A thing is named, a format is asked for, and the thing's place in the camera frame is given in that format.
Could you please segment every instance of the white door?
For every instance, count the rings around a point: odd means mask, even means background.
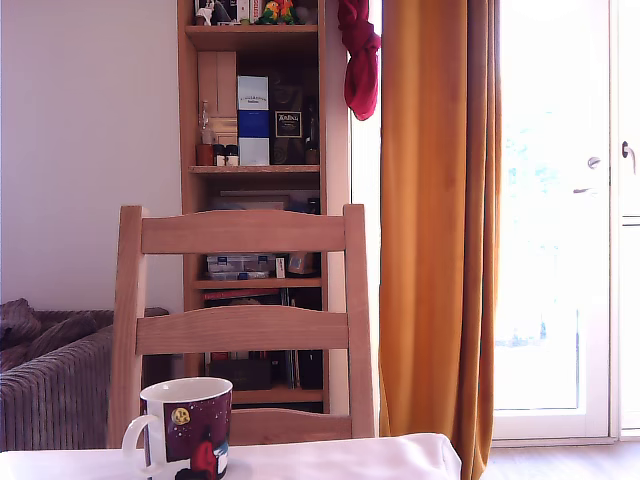
[[[620,423],[640,428],[640,218],[620,230]]]
[[[608,434],[607,0],[502,0],[496,439]]]
[[[619,2],[619,138],[640,153],[640,2]],[[640,164],[620,156],[620,425],[640,429]]]

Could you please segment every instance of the blue and white box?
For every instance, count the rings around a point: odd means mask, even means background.
[[[238,76],[240,165],[269,165],[269,78]]]

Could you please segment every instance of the shelf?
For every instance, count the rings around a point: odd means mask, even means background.
[[[321,278],[264,278],[257,280],[196,280],[193,282],[196,290],[223,290],[234,288],[313,288],[321,287]]]
[[[192,25],[185,32],[199,52],[318,55],[317,25]]]
[[[322,390],[302,390],[278,385],[271,390],[234,390],[234,404],[322,402]]]
[[[191,173],[200,175],[282,175],[292,173],[320,173],[320,165],[264,165],[256,167],[189,167]]]
[[[320,165],[265,165],[256,167],[200,167],[190,166],[189,173],[205,179],[224,181],[227,190],[253,188],[288,188],[318,190]]]

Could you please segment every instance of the mustard curtain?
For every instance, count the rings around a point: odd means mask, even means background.
[[[493,424],[499,0],[383,3],[381,432],[484,471]]]

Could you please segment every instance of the bookshelf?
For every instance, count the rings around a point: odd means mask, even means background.
[[[178,0],[177,5],[182,212],[208,210],[213,197],[229,192],[244,195],[247,192],[292,191],[297,192],[296,195],[313,192],[312,196],[320,199],[322,214],[326,214],[325,0],[296,2],[297,6],[318,9],[318,25],[195,26],[193,0]],[[214,52],[235,54],[237,75],[269,76],[271,79],[274,73],[282,73],[283,76],[300,77],[305,96],[317,99],[320,135],[318,165],[197,165],[196,145],[200,142],[198,118],[202,96],[200,77],[207,68],[203,59],[208,58],[206,55],[215,55]],[[207,278],[205,270],[203,256],[184,256],[185,311],[203,308],[206,292],[244,288],[286,288],[300,292],[303,299],[311,299],[314,308],[315,305],[323,309],[327,306],[328,280],[324,256],[320,276],[314,278],[215,281]],[[271,390],[234,391],[234,405],[317,402],[323,411],[328,412],[328,352],[324,352],[323,361],[322,389],[305,390],[276,385]],[[204,374],[204,362],[203,354],[185,355],[185,374]]]

